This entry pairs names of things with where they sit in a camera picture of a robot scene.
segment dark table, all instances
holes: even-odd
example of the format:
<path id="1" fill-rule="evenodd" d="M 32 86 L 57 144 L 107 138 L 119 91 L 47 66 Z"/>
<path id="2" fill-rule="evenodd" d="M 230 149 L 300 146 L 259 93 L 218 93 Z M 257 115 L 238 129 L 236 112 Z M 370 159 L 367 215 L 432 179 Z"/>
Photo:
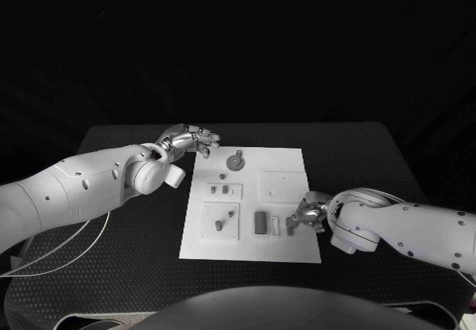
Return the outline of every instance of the dark table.
<path id="1" fill-rule="evenodd" d="M 171 125 L 91 128 L 78 153 L 156 141 Z M 306 124 L 204 124 L 224 146 L 302 148 L 311 190 L 337 194 L 375 188 L 427 203 L 386 127 L 375 122 Z M 230 287 L 311 287 L 383 304 L 433 301 L 456 320 L 472 298 L 458 273 L 397 253 L 381 241 L 374 253 L 345 254 L 319 236 L 322 264 L 179 259 L 195 155 L 178 161 L 188 175 L 179 189 L 163 185 L 112 212 L 110 225 L 91 251 L 67 268 L 16 278 L 5 306 L 12 330 L 52 329 L 70 314 L 159 311 L 175 302 Z M 25 273 L 45 272 L 73 260 L 97 237 L 106 217 Z M 81 224 L 35 237 L 25 262 L 45 254 Z"/>

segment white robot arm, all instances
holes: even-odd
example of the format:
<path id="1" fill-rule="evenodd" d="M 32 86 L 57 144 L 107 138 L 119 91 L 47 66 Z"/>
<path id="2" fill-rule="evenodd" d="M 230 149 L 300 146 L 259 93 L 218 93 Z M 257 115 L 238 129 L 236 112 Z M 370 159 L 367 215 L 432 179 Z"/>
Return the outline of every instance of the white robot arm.
<path id="1" fill-rule="evenodd" d="M 406 256 L 476 274 L 475 214 L 406 203 L 378 190 L 360 188 L 335 197 L 309 192 L 287 218 L 287 227 L 292 229 L 303 222 L 321 233 L 326 218 L 332 245 L 347 253 L 374 252 L 384 238 Z"/>
<path id="2" fill-rule="evenodd" d="M 41 232 L 86 222 L 185 177 L 175 162 L 185 151 L 210 156 L 221 137 L 184 124 L 156 143 L 124 146 L 64 159 L 28 179 L 0 186 L 0 253 Z"/>

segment white paper sheet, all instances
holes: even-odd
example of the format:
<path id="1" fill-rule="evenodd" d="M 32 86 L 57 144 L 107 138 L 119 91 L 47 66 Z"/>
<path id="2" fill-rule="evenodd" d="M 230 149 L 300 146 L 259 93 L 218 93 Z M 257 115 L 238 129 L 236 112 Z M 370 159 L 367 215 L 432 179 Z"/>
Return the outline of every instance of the white paper sheet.
<path id="1" fill-rule="evenodd" d="M 227 159 L 243 151 L 246 167 L 234 172 L 227 168 Z M 187 224 L 184 228 L 182 247 L 179 257 L 182 259 L 211 259 L 238 261 L 275 261 L 286 263 L 321 263 L 318 236 L 312 228 L 300 224 L 295 235 L 287 236 L 286 218 L 295 213 L 296 203 L 263 203 L 263 172 L 303 173 L 306 175 L 302 150 L 296 148 L 250 148 L 221 146 L 214 149 L 211 157 L 204 159 L 197 155 L 192 187 L 189 195 L 189 207 L 187 211 Z M 295 180 L 296 191 L 302 195 L 309 191 L 308 179 Z M 220 202 L 211 199 L 205 189 L 208 184 L 241 184 L 243 199 L 233 203 L 240 204 L 240 239 L 233 242 L 201 240 L 202 211 L 208 202 Z M 259 237 L 254 231 L 254 214 L 257 211 L 267 213 L 269 225 L 272 217 L 279 217 L 280 237 Z"/>

